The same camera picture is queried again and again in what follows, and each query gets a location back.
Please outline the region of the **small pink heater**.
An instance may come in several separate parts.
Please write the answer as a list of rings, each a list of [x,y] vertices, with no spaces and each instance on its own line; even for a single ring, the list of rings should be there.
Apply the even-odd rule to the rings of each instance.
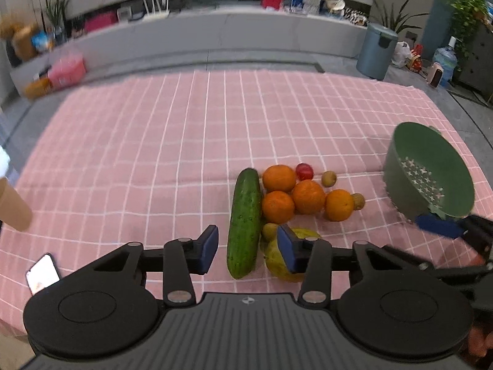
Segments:
[[[442,65],[438,62],[434,62],[428,72],[427,84],[432,88],[438,88],[443,84],[442,80],[444,78],[444,69]]]

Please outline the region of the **grey tv bench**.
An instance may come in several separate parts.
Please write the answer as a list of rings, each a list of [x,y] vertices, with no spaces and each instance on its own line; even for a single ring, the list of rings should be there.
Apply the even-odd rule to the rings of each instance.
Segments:
[[[34,74],[67,54],[82,54],[89,71],[209,50],[276,50],[352,58],[358,55],[365,32],[363,26],[343,19],[252,6],[187,10],[167,18],[115,24],[72,39],[12,69],[10,77],[22,92]]]

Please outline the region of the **pink checkered cloth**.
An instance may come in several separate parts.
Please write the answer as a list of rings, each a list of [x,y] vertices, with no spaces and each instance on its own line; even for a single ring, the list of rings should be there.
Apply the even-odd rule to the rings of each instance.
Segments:
[[[391,204],[382,167],[402,122],[437,128],[475,184],[477,214],[492,190],[466,144],[420,89],[337,74],[214,71],[129,77],[66,95],[16,184],[33,211],[25,232],[1,233],[1,330],[23,333],[26,272],[45,253],[72,271],[116,247],[148,248],[217,225],[227,242],[236,177],[245,168],[306,163],[362,194],[344,222],[292,224],[341,247],[394,244],[436,265],[465,265],[472,251],[420,231]]]

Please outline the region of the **blue water jug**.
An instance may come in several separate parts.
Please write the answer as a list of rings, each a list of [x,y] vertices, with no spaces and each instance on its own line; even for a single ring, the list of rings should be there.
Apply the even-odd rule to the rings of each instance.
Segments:
[[[442,79],[439,83],[443,87],[446,87],[449,84],[458,63],[454,50],[456,41],[457,39],[454,36],[451,36],[447,46],[437,48],[434,52],[433,63],[438,63],[443,69]]]

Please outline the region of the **grey pedal trash bin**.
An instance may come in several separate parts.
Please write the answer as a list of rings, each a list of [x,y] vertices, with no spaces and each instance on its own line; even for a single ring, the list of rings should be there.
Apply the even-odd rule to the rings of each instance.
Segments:
[[[387,74],[398,34],[378,23],[369,23],[356,69],[370,79],[383,80]]]

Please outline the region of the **white smartphone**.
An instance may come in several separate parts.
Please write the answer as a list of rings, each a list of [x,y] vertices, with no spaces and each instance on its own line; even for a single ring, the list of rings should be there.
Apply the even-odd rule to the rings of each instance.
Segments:
[[[59,270],[50,253],[45,253],[26,272],[27,286],[32,295],[53,285],[60,279]]]

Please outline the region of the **white plastic bag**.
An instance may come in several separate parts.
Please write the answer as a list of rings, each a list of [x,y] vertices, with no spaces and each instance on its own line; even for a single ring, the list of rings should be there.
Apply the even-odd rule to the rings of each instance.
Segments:
[[[413,57],[410,46],[405,41],[397,42],[391,64],[396,68],[403,68]]]

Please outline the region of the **red small fruit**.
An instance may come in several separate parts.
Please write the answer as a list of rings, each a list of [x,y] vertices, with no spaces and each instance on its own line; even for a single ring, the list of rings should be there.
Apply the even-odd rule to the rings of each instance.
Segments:
[[[296,169],[297,179],[300,181],[313,179],[314,171],[311,165],[306,163],[300,163],[297,165]]]

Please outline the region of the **green plant in vase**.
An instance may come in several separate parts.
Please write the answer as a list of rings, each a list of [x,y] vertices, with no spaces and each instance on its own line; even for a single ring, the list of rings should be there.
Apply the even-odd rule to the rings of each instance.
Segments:
[[[53,40],[54,46],[67,42],[65,13],[71,0],[44,0],[41,9],[43,30]]]

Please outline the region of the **small brown fruit back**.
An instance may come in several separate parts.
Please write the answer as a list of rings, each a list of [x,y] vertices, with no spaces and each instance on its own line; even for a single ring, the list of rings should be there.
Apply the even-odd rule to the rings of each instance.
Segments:
[[[333,171],[325,171],[321,177],[321,183],[324,187],[333,187],[337,182],[337,174]]]

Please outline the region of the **red box on shelf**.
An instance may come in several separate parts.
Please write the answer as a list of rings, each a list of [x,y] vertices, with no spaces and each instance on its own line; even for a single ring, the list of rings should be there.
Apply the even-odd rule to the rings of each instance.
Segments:
[[[264,9],[273,9],[273,10],[279,10],[281,5],[283,3],[283,0],[261,0],[261,6]]]

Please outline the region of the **white wifi router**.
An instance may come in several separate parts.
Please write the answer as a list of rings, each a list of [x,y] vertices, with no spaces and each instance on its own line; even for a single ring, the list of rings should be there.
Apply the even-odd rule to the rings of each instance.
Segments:
[[[144,16],[145,21],[155,19],[166,19],[170,15],[170,0],[143,0],[144,2]]]

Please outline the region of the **climbing plant on cabinet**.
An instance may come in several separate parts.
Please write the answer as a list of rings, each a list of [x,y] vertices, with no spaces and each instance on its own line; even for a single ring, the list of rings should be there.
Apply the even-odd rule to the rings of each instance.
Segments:
[[[486,0],[447,0],[452,9],[450,35],[456,38],[457,71],[461,72],[471,54],[471,45],[487,14]]]

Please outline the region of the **magenta flat box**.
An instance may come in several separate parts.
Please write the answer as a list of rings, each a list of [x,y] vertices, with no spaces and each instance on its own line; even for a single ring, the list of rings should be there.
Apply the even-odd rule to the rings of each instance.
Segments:
[[[87,19],[84,24],[86,34],[98,31],[103,28],[113,26],[118,22],[116,13],[109,11],[102,14],[97,14],[94,17]]]

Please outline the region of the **orange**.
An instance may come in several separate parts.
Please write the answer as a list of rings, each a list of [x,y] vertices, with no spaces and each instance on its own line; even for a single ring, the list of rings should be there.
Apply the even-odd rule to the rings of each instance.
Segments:
[[[321,185],[305,179],[295,185],[291,197],[298,214],[315,215],[324,208],[326,195]]]
[[[263,186],[267,192],[289,193],[296,183],[296,172],[287,165],[272,165],[263,172]]]
[[[345,190],[334,190],[326,195],[325,214],[331,221],[345,221],[354,211],[352,195]]]
[[[296,208],[288,193],[272,191],[263,197],[262,210],[268,222],[284,224],[295,216]]]

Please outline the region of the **green cucumber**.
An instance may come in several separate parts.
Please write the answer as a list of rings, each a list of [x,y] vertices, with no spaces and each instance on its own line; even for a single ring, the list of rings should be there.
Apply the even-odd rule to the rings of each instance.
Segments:
[[[227,269],[234,279],[242,279],[256,266],[262,197],[257,171],[246,168],[236,179],[226,249]]]

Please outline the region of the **pink storage box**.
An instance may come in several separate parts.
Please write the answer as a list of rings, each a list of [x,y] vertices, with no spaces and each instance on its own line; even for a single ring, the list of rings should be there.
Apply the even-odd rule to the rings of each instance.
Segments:
[[[48,79],[53,89],[68,88],[79,83],[86,75],[82,54],[62,57],[48,71]]]

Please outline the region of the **green colander bowl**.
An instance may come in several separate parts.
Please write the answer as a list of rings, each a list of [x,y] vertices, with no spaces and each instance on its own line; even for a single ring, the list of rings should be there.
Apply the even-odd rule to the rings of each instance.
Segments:
[[[413,222],[424,215],[460,220],[474,207],[475,188],[466,163],[431,126],[415,122],[396,126],[383,179],[393,205]]]

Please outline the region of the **potted plant by bin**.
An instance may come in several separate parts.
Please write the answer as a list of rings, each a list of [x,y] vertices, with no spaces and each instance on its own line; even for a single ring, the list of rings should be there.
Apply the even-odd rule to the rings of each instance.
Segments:
[[[394,3],[387,8],[384,2],[378,2],[378,0],[372,0],[372,5],[377,10],[376,15],[370,14],[367,20],[367,26],[370,24],[378,24],[384,28],[388,28],[396,34],[406,29],[421,29],[419,25],[410,25],[411,19],[428,16],[428,13],[410,14],[405,13],[405,8],[408,6],[410,0],[405,0],[399,9],[395,8]]]

